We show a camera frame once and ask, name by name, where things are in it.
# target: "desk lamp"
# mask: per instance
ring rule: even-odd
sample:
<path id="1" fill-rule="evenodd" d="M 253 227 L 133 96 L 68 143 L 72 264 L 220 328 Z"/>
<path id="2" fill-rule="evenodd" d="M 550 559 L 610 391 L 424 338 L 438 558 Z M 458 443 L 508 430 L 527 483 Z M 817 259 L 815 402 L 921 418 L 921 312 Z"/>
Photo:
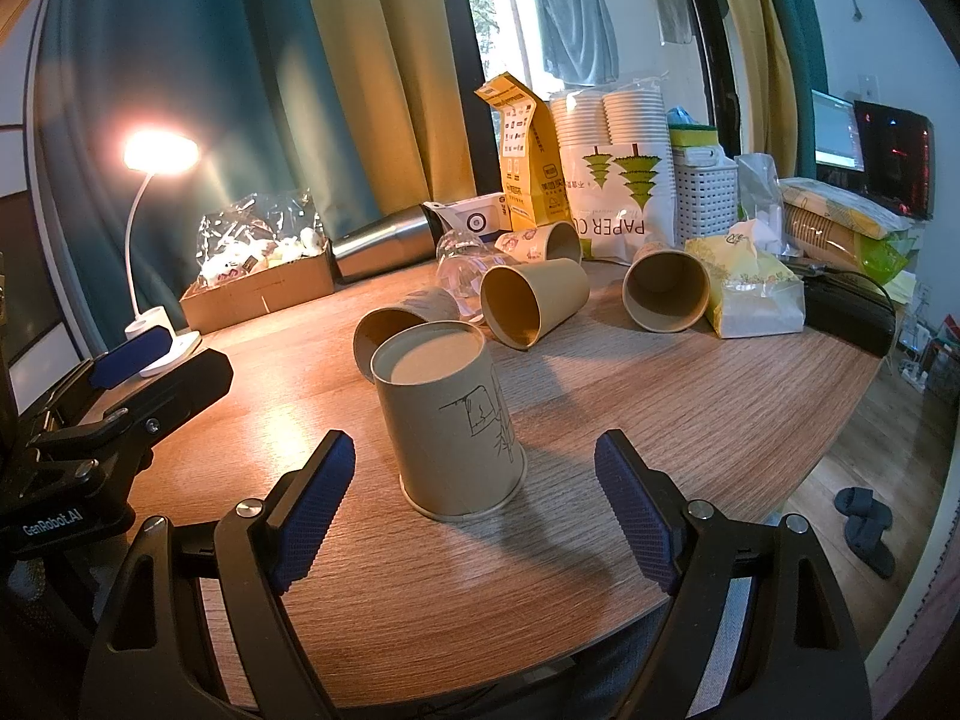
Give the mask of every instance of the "desk lamp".
<path id="1" fill-rule="evenodd" d="M 184 136 L 176 135 L 173 132 L 155 129 L 145 129 L 134 133 L 127 141 L 126 148 L 124 148 L 124 164 L 131 170 L 139 170 L 146 174 L 136 197 L 133 199 L 130 215 L 127 217 L 127 231 L 124 234 L 123 241 L 124 260 L 127 266 L 127 286 L 130 288 L 130 301 L 133 305 L 133 322 L 124 328 L 124 333 L 126 333 L 127 338 L 135 338 L 151 327 L 160 325 L 170 331 L 174 340 L 167 354 L 141 370 L 140 375 L 144 378 L 164 373 L 174 367 L 180 360 L 189 356 L 200 344 L 200 333 L 191 331 L 177 335 L 163 306 L 154 306 L 145 312 L 140 312 L 136 303 L 136 291 L 133 290 L 133 271 L 130 267 L 130 233 L 133 229 L 133 215 L 136 213 L 136 206 L 139 204 L 152 177 L 155 175 L 177 175 L 185 172 L 195 165 L 199 154 L 197 144 L 189 138 L 184 138 Z"/>

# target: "wooden table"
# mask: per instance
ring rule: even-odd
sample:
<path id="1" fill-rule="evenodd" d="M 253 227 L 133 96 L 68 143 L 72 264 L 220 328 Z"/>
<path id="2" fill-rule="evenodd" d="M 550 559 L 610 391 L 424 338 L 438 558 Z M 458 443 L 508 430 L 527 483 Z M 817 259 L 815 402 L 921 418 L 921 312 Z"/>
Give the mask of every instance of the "wooden table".
<path id="1" fill-rule="evenodd" d="M 469 688 L 601 640 L 662 596 L 593 475 L 597 437 L 623 429 L 687 497 L 759 519 L 817 464 L 877 359 L 809 330 L 720 341 L 702 322 L 644 333 L 620 301 L 625 269 L 586 270 L 589 303 L 533 349 L 491 342 L 530 463 L 500 512 L 445 525 L 405 503 L 376 390 L 353 363 L 357 319 L 427 283 L 424 265 L 207 336 L 232 362 L 232 389 L 157 445 L 133 485 L 138 517 L 222 517 L 340 428 L 356 443 L 356 475 L 309 576 L 283 599 L 335 704 Z M 230 693 L 242 697 L 213 584 L 211 630 Z"/>

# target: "wooden floor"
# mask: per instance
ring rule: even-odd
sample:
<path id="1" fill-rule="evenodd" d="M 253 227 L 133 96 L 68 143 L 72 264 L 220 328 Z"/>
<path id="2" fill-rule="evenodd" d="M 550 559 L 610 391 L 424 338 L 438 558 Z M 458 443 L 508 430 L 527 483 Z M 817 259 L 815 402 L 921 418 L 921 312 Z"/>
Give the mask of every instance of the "wooden floor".
<path id="1" fill-rule="evenodd" d="M 913 576 L 947 478 L 956 410 L 920 394 L 886 364 L 824 459 L 787 500 L 813 524 L 850 607 L 866 654 L 894 613 Z M 894 512 L 883 536 L 896 571 L 882 580 L 848 549 L 846 521 L 833 507 L 837 490 L 864 487 Z"/>

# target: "black pouch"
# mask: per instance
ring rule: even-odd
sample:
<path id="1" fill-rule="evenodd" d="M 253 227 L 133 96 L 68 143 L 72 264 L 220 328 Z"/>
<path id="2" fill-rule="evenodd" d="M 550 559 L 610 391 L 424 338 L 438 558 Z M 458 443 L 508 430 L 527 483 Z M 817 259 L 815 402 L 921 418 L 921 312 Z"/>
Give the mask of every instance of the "black pouch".
<path id="1" fill-rule="evenodd" d="M 803 279 L 806 325 L 886 356 L 896 335 L 896 308 L 870 276 L 798 260 L 787 262 Z"/>

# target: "slipper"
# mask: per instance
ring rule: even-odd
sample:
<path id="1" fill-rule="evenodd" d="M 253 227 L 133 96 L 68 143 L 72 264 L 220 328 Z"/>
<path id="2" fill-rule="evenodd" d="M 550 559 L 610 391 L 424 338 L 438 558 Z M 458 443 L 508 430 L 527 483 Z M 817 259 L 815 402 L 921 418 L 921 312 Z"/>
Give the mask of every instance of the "slipper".
<path id="1" fill-rule="evenodd" d="M 894 556 L 880 537 L 883 528 L 874 519 L 851 517 L 843 526 L 847 546 L 856 557 L 867 563 L 881 579 L 890 579 L 894 574 Z"/>
<path id="2" fill-rule="evenodd" d="M 883 530 L 894 524 L 894 512 L 886 504 L 875 501 L 874 491 L 867 488 L 843 488 L 833 505 L 844 517 L 866 517 L 880 523 Z"/>

